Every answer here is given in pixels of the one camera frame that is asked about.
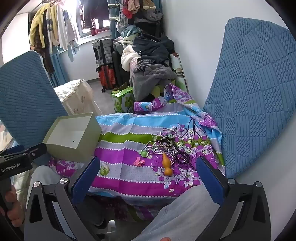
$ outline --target chair backrest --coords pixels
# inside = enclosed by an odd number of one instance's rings
[[[225,27],[204,111],[223,133],[227,177],[253,164],[295,110],[296,42],[277,24],[233,18]]]
[[[0,68],[0,118],[19,145],[39,144],[56,118],[65,115],[38,53],[26,52]],[[39,165],[45,162],[45,157],[36,159]]]

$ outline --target green bead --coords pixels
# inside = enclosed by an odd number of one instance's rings
[[[141,156],[142,157],[147,157],[148,156],[148,152],[146,150],[141,151]]]

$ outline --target human hand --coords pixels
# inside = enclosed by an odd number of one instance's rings
[[[17,228],[22,225],[24,213],[20,202],[17,200],[17,192],[14,186],[11,186],[11,191],[6,193],[5,199],[7,202],[13,203],[12,209],[7,212],[7,217],[11,220],[12,225]],[[0,212],[3,216],[5,215],[2,207],[0,207]]]
[[[170,238],[166,237],[166,238],[162,238],[160,241],[172,241]]]

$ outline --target white covered stool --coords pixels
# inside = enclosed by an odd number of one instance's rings
[[[102,115],[94,102],[93,90],[85,80],[72,80],[54,90],[69,115],[89,112],[93,112],[96,116]]]

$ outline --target gourd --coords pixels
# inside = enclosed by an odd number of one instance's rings
[[[172,176],[173,175],[173,170],[170,168],[171,166],[171,161],[167,157],[165,153],[163,153],[163,167],[165,168],[164,175],[165,176]]]

